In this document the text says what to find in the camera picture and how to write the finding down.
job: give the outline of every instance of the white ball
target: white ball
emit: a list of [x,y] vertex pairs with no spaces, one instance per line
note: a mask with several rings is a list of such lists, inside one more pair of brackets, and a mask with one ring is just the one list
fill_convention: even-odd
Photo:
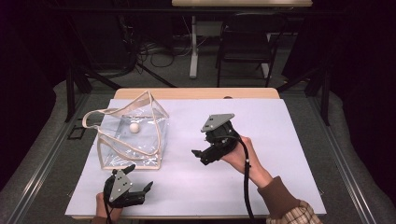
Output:
[[139,132],[139,124],[131,123],[131,125],[129,125],[129,131],[131,131],[131,133],[138,133]]

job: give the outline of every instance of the metal bracket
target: metal bracket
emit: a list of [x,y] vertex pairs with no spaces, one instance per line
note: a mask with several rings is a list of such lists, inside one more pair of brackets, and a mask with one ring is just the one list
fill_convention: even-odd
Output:
[[226,123],[228,120],[232,119],[235,114],[217,114],[217,115],[210,115],[209,119],[207,119],[204,127],[202,128],[201,132],[206,133],[209,131],[213,131],[217,129],[222,124]]
[[118,170],[116,174],[116,179],[114,180],[113,189],[111,190],[110,202],[118,199],[121,194],[125,193],[132,187],[132,182],[128,176],[122,171]]

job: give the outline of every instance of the hand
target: hand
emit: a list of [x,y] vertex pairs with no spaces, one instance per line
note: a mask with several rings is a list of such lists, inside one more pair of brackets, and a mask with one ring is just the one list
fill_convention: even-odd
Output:
[[[251,139],[244,136],[241,136],[241,139],[247,147],[250,163],[249,178],[258,188],[264,188],[273,180],[273,178],[268,173],[268,171],[262,167],[259,158],[257,157],[256,151],[254,150]],[[238,143],[232,152],[223,156],[221,159],[230,163],[231,166],[240,173],[243,174],[245,172],[246,156],[244,147],[241,143]]]
[[[105,202],[103,201],[103,199],[104,199],[103,192],[96,194],[96,216],[107,218]],[[113,211],[110,213],[111,220],[113,222],[117,222],[120,218],[121,212],[122,212],[122,208],[114,208]]]

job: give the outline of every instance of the brown sleeve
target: brown sleeve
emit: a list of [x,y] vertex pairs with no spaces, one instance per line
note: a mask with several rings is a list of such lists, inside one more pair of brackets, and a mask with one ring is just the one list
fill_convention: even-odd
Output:
[[94,217],[91,224],[107,224],[107,218],[105,217]]
[[282,218],[283,215],[300,204],[300,200],[290,194],[279,176],[264,188],[258,189],[258,192],[268,207],[270,218]]

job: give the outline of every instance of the sleeve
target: sleeve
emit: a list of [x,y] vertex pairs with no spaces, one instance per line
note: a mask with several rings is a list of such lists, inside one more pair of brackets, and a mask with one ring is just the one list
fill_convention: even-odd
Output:
[[268,224],[277,223],[321,223],[313,208],[306,202],[294,198],[282,179],[277,176],[266,187],[258,189],[270,212]]
[[92,222],[91,222],[91,224],[107,224],[107,218],[105,218],[105,217],[94,217]]

